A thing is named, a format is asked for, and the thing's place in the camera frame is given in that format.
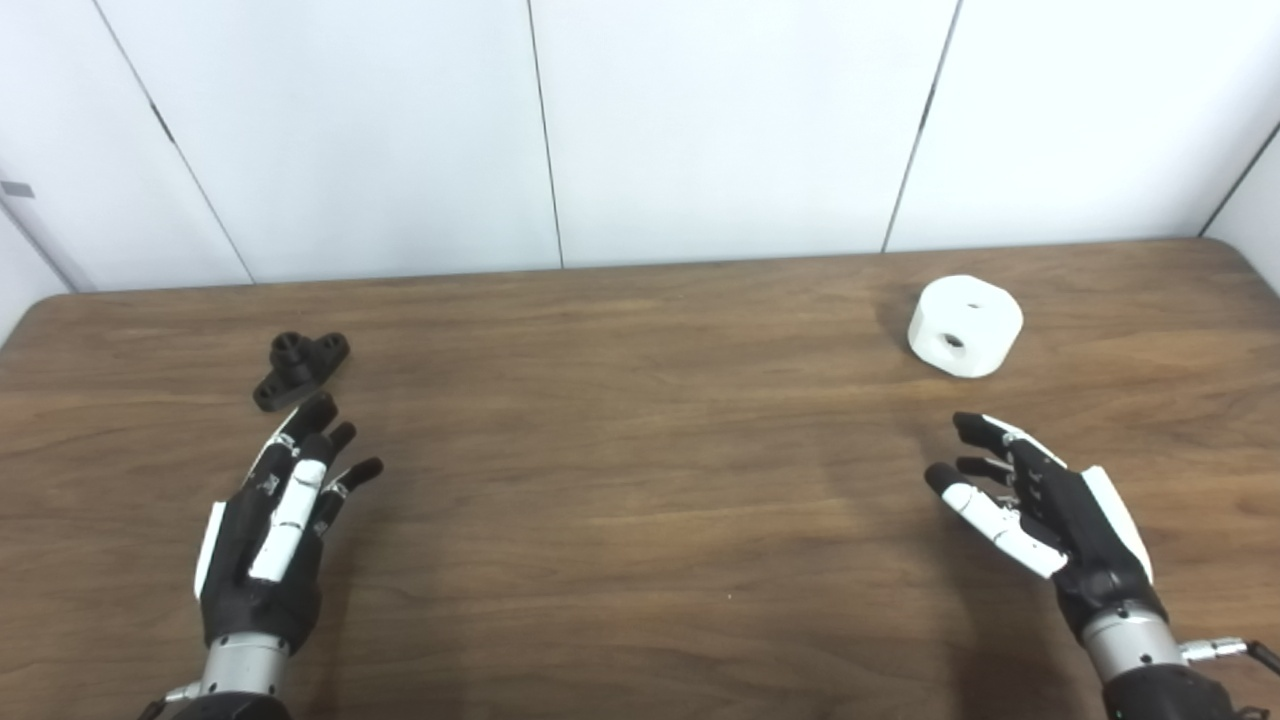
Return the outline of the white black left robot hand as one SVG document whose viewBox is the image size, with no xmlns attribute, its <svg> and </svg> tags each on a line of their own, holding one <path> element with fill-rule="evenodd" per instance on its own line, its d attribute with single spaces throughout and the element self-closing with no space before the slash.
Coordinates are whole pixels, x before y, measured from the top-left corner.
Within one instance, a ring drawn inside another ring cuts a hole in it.
<svg viewBox="0 0 1280 720">
<path fill-rule="evenodd" d="M 328 392 L 306 398 L 269 436 L 239 488 L 212 505 L 193 583 L 209 648 L 259 633 L 297 653 L 311 637 L 325 536 L 348 497 L 384 470 L 367 457 L 332 471 L 357 434 L 337 416 Z"/>
</svg>

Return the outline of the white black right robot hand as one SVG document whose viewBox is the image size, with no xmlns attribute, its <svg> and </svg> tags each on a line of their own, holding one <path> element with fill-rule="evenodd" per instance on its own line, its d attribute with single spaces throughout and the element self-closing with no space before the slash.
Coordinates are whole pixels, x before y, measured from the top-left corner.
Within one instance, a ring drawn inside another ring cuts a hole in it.
<svg viewBox="0 0 1280 720">
<path fill-rule="evenodd" d="M 1053 584 L 1076 639 L 1123 607 L 1169 620 L 1149 552 L 1103 468 L 1075 471 L 1030 433 L 982 413 L 955 413 L 952 424 L 983 455 L 934 462 L 925 483 L 997 550 Z"/>
</svg>

